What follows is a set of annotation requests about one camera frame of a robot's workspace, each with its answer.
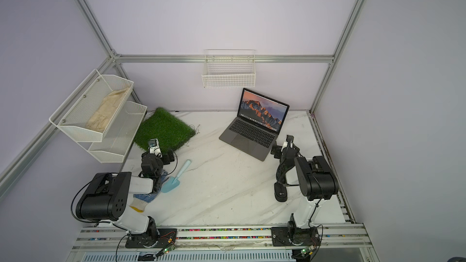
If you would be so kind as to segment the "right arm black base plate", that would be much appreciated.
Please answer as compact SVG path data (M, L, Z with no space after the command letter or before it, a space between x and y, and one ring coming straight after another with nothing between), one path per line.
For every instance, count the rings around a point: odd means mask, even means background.
M273 246L320 246L321 239L317 228L272 227Z

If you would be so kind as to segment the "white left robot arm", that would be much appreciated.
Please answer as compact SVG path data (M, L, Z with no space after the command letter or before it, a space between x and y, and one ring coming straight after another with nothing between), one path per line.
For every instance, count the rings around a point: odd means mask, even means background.
M158 156L150 152L141 155L141 173L97 173L74 196L70 211L82 223L107 223L125 230L129 241L143 247L154 247L164 239L154 218L143 214L142 206L154 200L167 182L164 166L177 162L173 150Z

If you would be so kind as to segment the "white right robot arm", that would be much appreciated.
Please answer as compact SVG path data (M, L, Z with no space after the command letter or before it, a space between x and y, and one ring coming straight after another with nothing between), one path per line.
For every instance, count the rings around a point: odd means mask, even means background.
M285 227L273 227L272 237L275 246L319 245L321 235L318 232L316 218L326 201L337 195L339 183L327 163L319 155L307 160L300 149L294 144L294 137L287 135L282 146L273 144L271 155L280 161L274 183L274 196L278 202L284 203L288 199L288 183L286 175L296 170L297 184L302 199L297 210L291 214Z

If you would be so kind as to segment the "white lower mesh shelf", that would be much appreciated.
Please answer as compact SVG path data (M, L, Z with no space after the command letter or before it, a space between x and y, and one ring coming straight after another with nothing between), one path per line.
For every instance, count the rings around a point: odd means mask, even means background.
M146 111L146 106L127 101L103 141L92 143L88 153L100 163L122 163L131 148Z

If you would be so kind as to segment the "grey laptop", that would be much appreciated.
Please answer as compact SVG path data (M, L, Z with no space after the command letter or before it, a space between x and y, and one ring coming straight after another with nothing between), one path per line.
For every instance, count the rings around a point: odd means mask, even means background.
M237 115L219 140L265 161L279 136L290 105L250 89L241 93Z

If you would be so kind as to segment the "beige cloth in shelf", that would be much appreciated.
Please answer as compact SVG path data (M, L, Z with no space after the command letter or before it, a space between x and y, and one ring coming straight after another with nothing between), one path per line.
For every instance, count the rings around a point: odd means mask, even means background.
M86 123L86 129L103 133L128 91L129 88L126 87L125 89L114 90L105 96L99 108Z

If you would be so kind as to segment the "green artificial grass mat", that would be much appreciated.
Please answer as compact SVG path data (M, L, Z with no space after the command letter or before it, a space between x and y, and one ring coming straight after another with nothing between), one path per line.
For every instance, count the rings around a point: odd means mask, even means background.
M141 123L134 142L141 149L147 150L149 140L158 139L160 150L166 153L169 150L180 149L195 134L194 128L173 116L166 109L158 107L147 120Z

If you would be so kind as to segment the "black wireless mouse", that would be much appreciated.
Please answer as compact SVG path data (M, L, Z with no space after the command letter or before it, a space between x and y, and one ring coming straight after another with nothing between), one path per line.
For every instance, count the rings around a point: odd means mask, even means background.
M278 202L284 203L288 199L288 192L286 186L282 183L274 183L274 196Z

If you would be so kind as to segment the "aluminium enclosure frame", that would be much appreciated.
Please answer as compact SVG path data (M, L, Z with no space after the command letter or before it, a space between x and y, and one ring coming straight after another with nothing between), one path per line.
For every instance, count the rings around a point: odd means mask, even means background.
M359 13L365 4L366 0L356 0L351 10L342 36L337 45L336 51L332 55L258 55L247 54L244 50L215 50L212 54L205 55L118 55L111 50L109 41L101 30L98 21L91 11L87 0L74 0L78 9L83 14L86 23L102 43L106 58L97 69L92 70L81 84L72 92L72 94L61 104L52 116L53 119L67 112L68 107L74 105L78 101L80 93L92 86L93 81L97 80L102 74L108 71L115 70L117 76L128 80L127 73L123 68L124 63L184 63L196 64L203 63L205 70L209 70L212 66L227 67L234 71L234 75L238 75L240 64L258 64L258 63L327 63L329 68L322 79L319 90L316 93L315 100L311 106L311 111L315 111L318 103L326 89L328 80L334 71L334 67L339 59L340 53L349 39L353 27L358 20ZM49 141L57 132L57 127L53 121L47 124L39 131L39 133L30 141L30 143L18 154L18 156L1 171L1 198L4 199L29 170L30 166L42 154L42 151L47 147Z

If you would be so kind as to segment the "white upper mesh shelf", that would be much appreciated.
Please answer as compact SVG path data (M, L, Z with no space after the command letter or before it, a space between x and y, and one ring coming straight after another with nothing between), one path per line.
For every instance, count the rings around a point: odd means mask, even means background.
M94 70L82 82L82 85L59 106L49 118L49 122L77 143L100 143L132 93L133 81L116 75L101 74L98 70ZM86 129L86 123L99 108L103 98L114 90L126 87L129 91L105 131L99 133Z

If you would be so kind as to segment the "white mesh shelf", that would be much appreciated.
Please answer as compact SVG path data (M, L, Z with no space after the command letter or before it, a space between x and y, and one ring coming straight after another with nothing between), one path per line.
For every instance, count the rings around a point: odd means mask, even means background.
M59 106L49 118L49 122L77 143L100 143L132 93L133 81L116 75L101 74L98 70L94 70L82 82L82 85ZM105 131L99 133L86 129L86 123L99 108L103 98L114 90L126 87L129 91Z
M100 163L122 163L131 148L146 111L146 106L127 101L103 141L92 143L88 153Z

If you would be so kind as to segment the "aluminium rail base frame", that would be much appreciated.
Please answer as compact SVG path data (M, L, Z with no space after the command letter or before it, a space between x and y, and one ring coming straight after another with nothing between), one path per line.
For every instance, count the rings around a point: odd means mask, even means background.
M362 224L325 224L290 242L272 226L168 226L154 246L112 227L82 228L69 262L377 262Z

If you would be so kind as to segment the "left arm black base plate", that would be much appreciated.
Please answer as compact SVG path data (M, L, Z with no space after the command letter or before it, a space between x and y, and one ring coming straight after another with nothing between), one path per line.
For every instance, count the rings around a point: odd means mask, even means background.
M143 248L166 248L175 244L178 230L175 228L157 229L158 232L154 238L150 234L134 234L126 241L125 248L143 249Z

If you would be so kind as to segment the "light blue plastic scoop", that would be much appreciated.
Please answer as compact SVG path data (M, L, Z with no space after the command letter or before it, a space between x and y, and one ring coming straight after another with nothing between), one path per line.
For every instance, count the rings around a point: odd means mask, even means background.
M162 193L168 193L171 190L175 189L177 186L180 184L180 177L184 174L184 172L189 168L191 165L192 161L191 160L186 160L176 177L170 177L166 183L164 183L161 187L161 192Z

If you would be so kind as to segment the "blue dotted work glove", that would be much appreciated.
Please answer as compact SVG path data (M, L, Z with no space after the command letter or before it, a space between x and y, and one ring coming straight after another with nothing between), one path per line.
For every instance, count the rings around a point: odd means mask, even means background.
M129 205L135 211L139 213L143 213L145 211L146 206L153 202L161 192L162 186L167 182L168 176L164 173L160 178L160 182L156 184L155 192L150 194L134 194L133 200Z

